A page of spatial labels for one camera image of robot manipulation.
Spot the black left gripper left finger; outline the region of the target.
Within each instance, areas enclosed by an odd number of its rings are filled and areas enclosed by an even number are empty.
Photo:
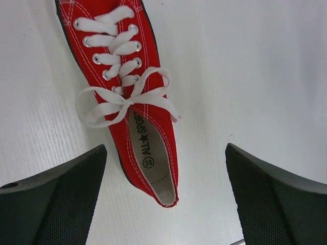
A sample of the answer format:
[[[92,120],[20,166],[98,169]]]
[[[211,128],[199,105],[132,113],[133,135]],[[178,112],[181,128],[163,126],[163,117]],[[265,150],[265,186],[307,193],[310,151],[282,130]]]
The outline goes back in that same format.
[[[104,145],[1,187],[1,244],[86,244],[107,160]]]

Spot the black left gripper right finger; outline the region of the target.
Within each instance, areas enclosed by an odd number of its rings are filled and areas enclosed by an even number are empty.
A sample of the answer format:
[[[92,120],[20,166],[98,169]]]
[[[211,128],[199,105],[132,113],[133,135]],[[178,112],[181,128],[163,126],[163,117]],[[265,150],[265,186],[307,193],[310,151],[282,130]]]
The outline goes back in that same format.
[[[225,157],[246,244],[326,244],[326,184],[232,143]]]

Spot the red sneaker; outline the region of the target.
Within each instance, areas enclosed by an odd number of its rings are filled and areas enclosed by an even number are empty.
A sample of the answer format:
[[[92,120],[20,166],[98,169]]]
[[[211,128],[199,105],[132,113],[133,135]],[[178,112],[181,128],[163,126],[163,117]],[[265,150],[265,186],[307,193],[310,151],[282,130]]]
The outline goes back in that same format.
[[[178,161],[160,65],[142,1],[55,1],[56,15],[89,86],[76,99],[79,119],[108,128],[128,181],[165,208],[178,202]]]

